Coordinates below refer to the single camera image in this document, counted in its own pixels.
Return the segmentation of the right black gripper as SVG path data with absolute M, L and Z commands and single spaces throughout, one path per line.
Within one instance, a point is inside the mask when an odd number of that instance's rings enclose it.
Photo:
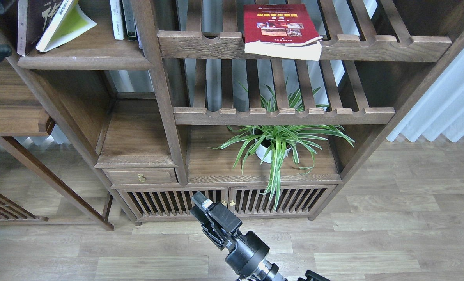
M 253 231 L 243 235 L 239 231 L 242 221 L 199 191 L 191 201 L 195 204 L 191 213 L 201 223 L 203 233 L 217 248 L 230 251 L 225 261 L 240 279 L 271 279 L 271 263 L 266 259 L 270 248 Z

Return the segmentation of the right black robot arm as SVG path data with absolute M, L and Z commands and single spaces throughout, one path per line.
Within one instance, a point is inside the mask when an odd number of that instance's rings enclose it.
M 228 249 L 225 262 L 238 275 L 238 280 L 285 281 L 278 265 L 267 260 L 269 246 L 253 231 L 243 235 L 237 217 L 222 203 L 214 203 L 200 191 L 191 197 L 190 213 L 200 222 L 202 232 L 220 250 Z

